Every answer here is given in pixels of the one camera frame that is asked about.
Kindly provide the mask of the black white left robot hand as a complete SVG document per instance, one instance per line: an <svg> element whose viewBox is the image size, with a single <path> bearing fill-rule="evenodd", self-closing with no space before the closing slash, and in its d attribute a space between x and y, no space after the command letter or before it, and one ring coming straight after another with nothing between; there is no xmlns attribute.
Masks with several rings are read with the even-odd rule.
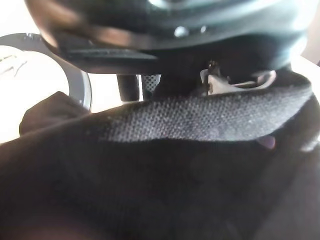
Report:
<svg viewBox="0 0 320 240"><path fill-rule="evenodd" d="M274 81L306 45L316 0L28 0L48 48L91 74L202 78L205 91Z"/></svg>

